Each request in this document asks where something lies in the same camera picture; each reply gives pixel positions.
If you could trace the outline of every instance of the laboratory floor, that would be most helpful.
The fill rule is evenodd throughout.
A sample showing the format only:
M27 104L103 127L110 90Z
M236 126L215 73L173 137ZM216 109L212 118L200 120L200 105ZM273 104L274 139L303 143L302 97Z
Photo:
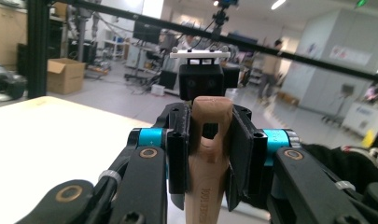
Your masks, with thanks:
M113 63L112 69L107 76L101 78L96 78L96 74L88 72L81 91L67 95L49 92L49 95L149 123L156 121L157 116L166 105L182 102L177 96L170 94L156 96L145 91L138 83L126 81L124 74L130 74L133 70L126 68L122 63ZM140 73L140 75L153 76L149 73ZM228 90L226 93L226 96L232 99L236 105L244 106L252 111L252 122L257 128L289 128L308 144L315 143L327 147L360 145L360 137L337 126L322 122L320 114L289 105L275 99L275 96L267 106L257 103L257 91L256 86L249 85L241 89ZM19 101L3 102L0 103L0 106ZM95 134L101 131L94 127ZM267 213L263 211L259 211L256 215L258 218L240 214L229 214L226 209L222 209L221 219L218 223L268 223Z

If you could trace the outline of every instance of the screw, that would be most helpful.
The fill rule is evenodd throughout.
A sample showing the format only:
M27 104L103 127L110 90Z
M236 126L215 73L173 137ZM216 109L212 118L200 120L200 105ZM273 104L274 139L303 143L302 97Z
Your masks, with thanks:
M145 224L145 218L136 212L127 213L120 224Z
M194 88L195 86L197 86L197 83L194 80L188 80L188 87Z
M229 48L227 46L221 47L221 52L227 52L229 51Z
M214 88L215 86L216 86L216 82L213 79L208 81L208 87L209 88Z
M363 222L351 215L341 215L336 218L335 224L363 224Z
M145 158L145 159L150 159L153 158L157 155L157 150L153 148L146 148L140 151L140 157Z
M255 137L263 137L264 135L262 133L254 133L253 136L255 136Z
M83 188L79 185L65 187L58 191L55 200L59 203L70 203L74 201L83 192Z
M284 154L296 161L302 160L303 158L302 154L296 150L286 150Z
M180 136L182 136L182 134L180 134L180 133L173 133L172 136L173 137L180 137Z

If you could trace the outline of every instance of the black cable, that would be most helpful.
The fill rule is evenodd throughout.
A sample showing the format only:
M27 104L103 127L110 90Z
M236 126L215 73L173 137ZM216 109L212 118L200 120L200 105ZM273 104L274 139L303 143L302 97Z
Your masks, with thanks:
M209 48L211 48L212 46L214 46L215 44L217 44L218 42L211 42L211 45L209 45L208 47L207 47L207 49L209 49Z
M102 194L100 200L92 209L88 219L86 220L87 224L94 224L99 223L100 218L102 218L102 214L108 209L110 206L110 202L116 192L117 189L117 182L116 180L109 177L107 180L107 185L105 188L104 193Z
M182 37L183 37L183 34L182 34L182 35L180 35L180 37L178 37L178 38L177 38L177 40L179 40L179 39L180 39L180 38L182 38Z
M215 20L212 20L212 22L204 29L204 31L206 31L214 22ZM203 37L201 36L200 41L198 41L198 43L194 47L192 47L190 50L195 49L201 43L202 40L203 40Z
M354 207L359 210L370 223L378 223L378 211L355 199L348 198Z

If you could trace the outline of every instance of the white table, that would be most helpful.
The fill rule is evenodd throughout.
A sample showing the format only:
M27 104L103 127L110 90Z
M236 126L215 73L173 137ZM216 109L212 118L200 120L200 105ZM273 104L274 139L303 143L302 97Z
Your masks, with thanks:
M53 97L0 107L0 224L25 217L65 181L96 184L126 146L131 129L150 126ZM168 223L184 223L184 212L168 204ZM222 209L218 223L233 220L265 223Z

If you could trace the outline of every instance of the wooden tool handle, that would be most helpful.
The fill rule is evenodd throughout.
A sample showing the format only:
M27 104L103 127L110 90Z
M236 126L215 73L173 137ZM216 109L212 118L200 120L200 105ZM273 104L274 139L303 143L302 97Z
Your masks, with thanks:
M190 189L185 196L187 224L216 224L229 167L228 130L232 102L225 97L200 96L191 114ZM217 123L214 139L202 137L205 123Z

